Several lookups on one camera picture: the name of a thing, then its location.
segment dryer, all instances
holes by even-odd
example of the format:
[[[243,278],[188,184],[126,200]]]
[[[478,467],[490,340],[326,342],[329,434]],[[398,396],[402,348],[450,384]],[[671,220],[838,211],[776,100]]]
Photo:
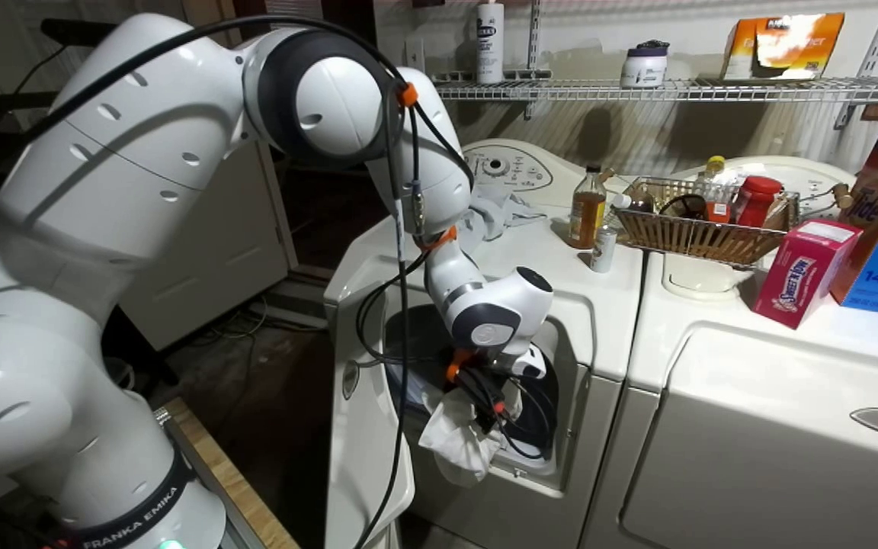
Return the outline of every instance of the dryer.
[[[802,158],[731,167],[828,189]],[[617,437],[583,547],[878,549],[878,313],[831,298],[787,329],[740,289],[680,294],[649,254]]]
[[[601,274],[564,245],[561,230],[584,167],[518,139],[478,139],[465,145],[465,162],[476,187],[509,189],[547,214],[482,245],[473,259],[489,278],[529,266],[556,287],[550,322],[537,340],[558,372],[556,451],[550,461],[524,461],[506,447],[485,481],[458,484],[442,477],[433,456],[416,447],[412,421],[412,444],[398,451],[379,537],[384,540],[384,525],[416,506],[416,517],[465,547],[576,547],[626,378],[642,254],[619,246],[613,269]],[[392,241],[392,224],[381,220],[352,245],[326,287],[335,340],[326,547],[354,547],[390,477],[397,412],[387,369],[360,348],[354,322],[357,302],[397,274]],[[422,274],[412,274],[409,287],[412,305],[431,305]],[[364,320],[370,342],[384,344],[387,322],[398,313],[397,294],[384,294]]]

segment washer door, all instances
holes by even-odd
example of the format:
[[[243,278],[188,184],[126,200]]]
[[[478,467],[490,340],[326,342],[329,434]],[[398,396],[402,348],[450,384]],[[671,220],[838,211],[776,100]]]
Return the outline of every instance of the washer door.
[[[623,528],[671,549],[878,549],[878,357],[696,326]]]

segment robotic arm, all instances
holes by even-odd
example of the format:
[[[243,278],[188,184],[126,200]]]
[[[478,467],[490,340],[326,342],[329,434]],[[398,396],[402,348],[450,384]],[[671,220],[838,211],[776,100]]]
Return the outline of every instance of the robotic arm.
[[[489,283],[448,237],[465,216],[470,181],[427,75],[288,25],[235,53],[193,41],[105,80],[185,30],[161,15],[118,25],[54,113],[77,107],[0,189],[0,477],[48,498],[80,547],[212,547],[223,533],[223,504],[193,481],[146,404],[108,378],[101,333],[240,139],[370,162],[381,197],[431,250],[427,287],[458,348],[524,354],[552,297],[528,269]],[[407,83],[416,113],[397,103]]]

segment wooden plank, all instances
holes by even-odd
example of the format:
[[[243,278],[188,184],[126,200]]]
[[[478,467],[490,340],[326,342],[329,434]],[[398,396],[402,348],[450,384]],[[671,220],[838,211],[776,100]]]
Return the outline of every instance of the wooden plank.
[[[164,428],[197,477],[225,500],[229,511],[235,511],[231,518],[256,537],[249,542],[266,549],[299,547],[184,401],[170,401],[160,412],[167,415]]]

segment wicker basket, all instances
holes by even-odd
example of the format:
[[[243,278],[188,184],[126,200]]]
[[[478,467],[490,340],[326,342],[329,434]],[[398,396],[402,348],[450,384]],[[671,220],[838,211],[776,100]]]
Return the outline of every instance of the wicker basket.
[[[626,189],[630,197],[651,200],[651,211],[662,211],[671,197],[697,196],[696,181],[637,181]],[[664,216],[634,206],[610,206],[619,224],[619,241],[642,250],[664,250],[684,255],[703,255],[729,266],[749,266],[783,241],[783,230],[762,226],[729,226],[686,216]]]

